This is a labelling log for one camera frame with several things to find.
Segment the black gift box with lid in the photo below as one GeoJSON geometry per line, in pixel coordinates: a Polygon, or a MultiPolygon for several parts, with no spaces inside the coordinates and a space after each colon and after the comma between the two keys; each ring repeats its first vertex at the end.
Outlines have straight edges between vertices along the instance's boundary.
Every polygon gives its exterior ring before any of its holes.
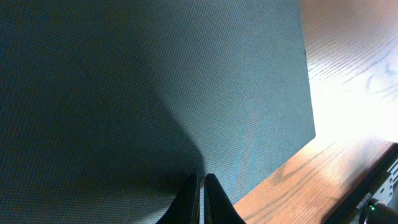
{"type": "Polygon", "coordinates": [[[1,222],[238,202],[315,137],[298,1],[2,1],[1,222]]]}

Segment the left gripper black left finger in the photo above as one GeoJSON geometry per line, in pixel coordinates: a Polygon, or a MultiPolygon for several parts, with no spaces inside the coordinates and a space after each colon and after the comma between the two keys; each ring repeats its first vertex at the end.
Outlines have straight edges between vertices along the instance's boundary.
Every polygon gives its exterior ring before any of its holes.
{"type": "Polygon", "coordinates": [[[157,224],[197,224],[200,217],[198,177],[191,174],[157,224]]]}

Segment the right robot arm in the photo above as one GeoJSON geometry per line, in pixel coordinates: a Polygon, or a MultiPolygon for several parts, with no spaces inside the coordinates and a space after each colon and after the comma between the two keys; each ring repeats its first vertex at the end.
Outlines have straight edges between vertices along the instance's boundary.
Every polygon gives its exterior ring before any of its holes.
{"type": "Polygon", "coordinates": [[[359,224],[397,224],[397,211],[372,199],[362,209],[359,224]]]}

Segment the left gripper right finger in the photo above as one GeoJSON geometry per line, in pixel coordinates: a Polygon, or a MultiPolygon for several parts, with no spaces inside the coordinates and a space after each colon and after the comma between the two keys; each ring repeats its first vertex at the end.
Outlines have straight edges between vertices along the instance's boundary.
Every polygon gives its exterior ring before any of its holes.
{"type": "Polygon", "coordinates": [[[246,224],[214,174],[205,177],[204,218],[205,224],[246,224]]]}

